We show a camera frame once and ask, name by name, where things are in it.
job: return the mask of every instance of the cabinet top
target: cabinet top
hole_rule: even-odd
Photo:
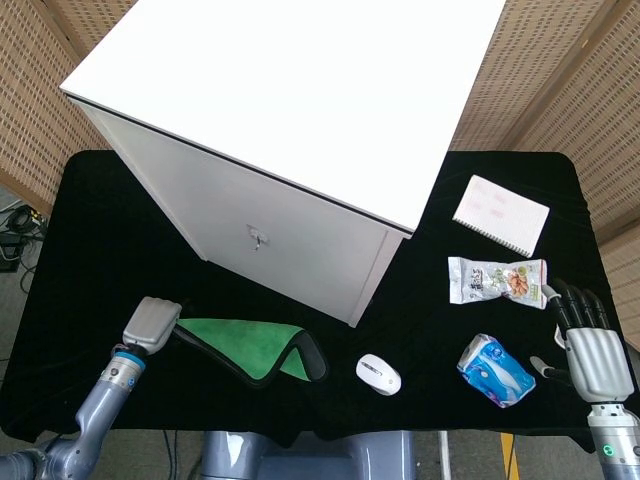
[[[139,0],[61,88],[413,231],[504,0]]]

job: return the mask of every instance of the black table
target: black table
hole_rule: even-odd
[[[2,429],[28,441],[45,429],[75,431],[76,410],[136,305],[150,295],[181,303],[185,317],[300,325],[319,341],[331,373],[318,384],[280,374],[268,388],[251,390],[172,338],[149,359],[114,428],[251,430],[283,445],[301,430],[332,439],[376,430],[474,428],[569,435],[589,449],[589,406],[574,391],[538,377],[532,393],[502,410],[456,370],[479,332],[498,338],[529,371],[530,355],[566,366],[548,312],[506,299],[448,303],[447,256],[523,259],[451,221],[472,174],[551,207],[534,258],[547,260],[551,276],[596,292],[619,331],[587,205],[563,155],[449,153],[413,239],[402,243],[351,329],[201,261],[113,152],[82,152],[66,167],[0,391]],[[355,363],[368,352],[400,372],[400,393],[382,397],[356,378]],[[626,404],[640,413],[637,394]]]

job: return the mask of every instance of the notepad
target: notepad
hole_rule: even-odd
[[[549,207],[474,175],[453,220],[531,258]]]

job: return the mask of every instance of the tissue pack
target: tissue pack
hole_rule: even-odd
[[[495,338],[480,333],[465,349],[458,370],[472,387],[500,408],[518,403],[536,386],[536,380],[509,355]]]

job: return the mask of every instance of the robot finger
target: robot finger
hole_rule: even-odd
[[[567,285],[559,278],[555,278],[553,280],[553,286],[558,291],[558,293],[562,295],[562,303],[568,310],[569,322],[571,324],[571,327],[584,327],[585,323],[584,319],[582,318],[582,314],[580,313],[580,304],[578,303],[578,299],[572,291],[572,288],[575,289],[575,287],[569,287],[569,285]]]
[[[584,320],[585,320],[585,323],[587,324],[587,327],[597,328],[598,322],[596,320],[595,313],[591,308],[591,304],[587,301],[587,298],[576,287],[570,286],[569,289],[571,290],[571,293],[573,293],[575,297],[578,299],[578,303],[580,304],[582,313],[584,313]]]
[[[585,290],[585,295],[593,305],[593,311],[596,316],[596,325],[598,328],[604,328],[606,330],[611,329],[611,325],[609,324],[609,319],[607,318],[607,312],[604,310],[604,305],[602,304],[602,300],[600,300],[595,293],[591,290]]]
[[[556,322],[560,327],[562,338],[566,338],[567,329],[572,328],[573,325],[571,324],[569,311],[565,308],[564,303],[562,302],[562,295],[551,288],[550,285],[543,285],[542,293],[547,297],[549,305],[548,308],[553,311],[556,317]]]

